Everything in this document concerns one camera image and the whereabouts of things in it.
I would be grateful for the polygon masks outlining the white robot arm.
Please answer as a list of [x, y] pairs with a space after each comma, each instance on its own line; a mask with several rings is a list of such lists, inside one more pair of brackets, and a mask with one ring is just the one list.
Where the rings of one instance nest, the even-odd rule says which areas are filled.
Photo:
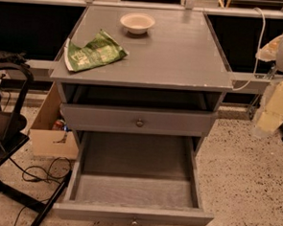
[[[276, 69], [283, 73], [283, 34], [261, 48], [256, 58], [268, 62], [274, 60]], [[264, 103], [253, 118], [252, 134], [258, 138], [272, 135], [283, 123], [283, 80], [266, 89]]]

